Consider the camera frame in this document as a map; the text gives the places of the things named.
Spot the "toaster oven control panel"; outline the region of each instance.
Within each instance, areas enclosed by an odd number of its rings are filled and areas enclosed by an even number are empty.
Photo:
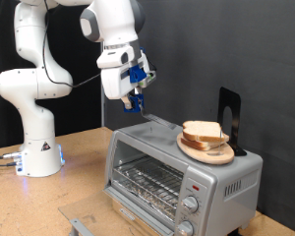
[[[205,205],[207,187],[188,178],[185,191],[180,202],[181,211],[177,225],[179,236],[197,235],[202,218],[202,209]]]

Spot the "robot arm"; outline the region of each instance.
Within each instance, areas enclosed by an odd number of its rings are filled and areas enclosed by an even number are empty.
[[[58,6],[47,0],[50,9]],[[63,163],[59,146],[55,142],[54,116],[48,109],[38,106],[38,99],[68,95],[72,88],[51,83],[42,60],[45,35],[46,8],[43,0],[25,0],[15,11],[15,38],[18,54],[31,61],[35,68],[16,69],[0,74],[0,95],[20,112],[24,128],[24,143],[18,152],[18,175],[33,177],[56,173]],[[55,82],[72,84],[71,75],[53,59],[48,41],[45,48],[45,65]]]
[[[142,93],[156,79],[139,45],[137,33],[144,23],[143,8],[136,0],[94,0],[81,15],[84,36],[104,45],[97,66],[102,69],[105,94],[122,99],[128,112],[139,112],[138,102],[144,105],[142,94],[130,96],[129,92]]]

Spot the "black stand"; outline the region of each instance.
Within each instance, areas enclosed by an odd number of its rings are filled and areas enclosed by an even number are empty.
[[[223,126],[223,115],[226,107],[229,107],[232,111],[232,130],[229,145],[233,148],[235,156],[244,156],[247,153],[237,145],[239,120],[240,120],[240,95],[234,91],[221,87],[219,90],[219,102],[218,102],[218,114],[217,122],[220,126]]]
[[[233,232],[231,232],[227,236],[242,236],[242,235],[239,234],[239,230],[238,229],[235,229]]]

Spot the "wooden board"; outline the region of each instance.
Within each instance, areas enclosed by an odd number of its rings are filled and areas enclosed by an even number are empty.
[[[209,153],[218,152],[218,147],[213,148],[211,150],[197,150],[182,144],[181,138],[183,138],[183,133],[180,133],[177,136],[178,147],[195,160],[208,163],[208,164],[226,164],[234,159],[234,151],[232,147],[230,147],[230,145],[228,144],[224,144],[220,147],[220,151],[223,152],[224,155],[216,156],[216,155],[209,155]]]

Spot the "bread slice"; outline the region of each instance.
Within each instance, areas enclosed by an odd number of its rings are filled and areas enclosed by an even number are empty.
[[[221,145],[225,144],[229,141],[229,136],[223,134],[224,141],[221,142]],[[181,138],[181,143],[190,148],[198,149],[198,150],[210,150],[212,148],[217,148],[219,146],[219,142],[200,142],[200,141],[189,141],[184,137]]]
[[[225,138],[220,137],[220,126],[217,122],[210,121],[186,121],[183,124],[183,135],[189,141],[222,142]]]

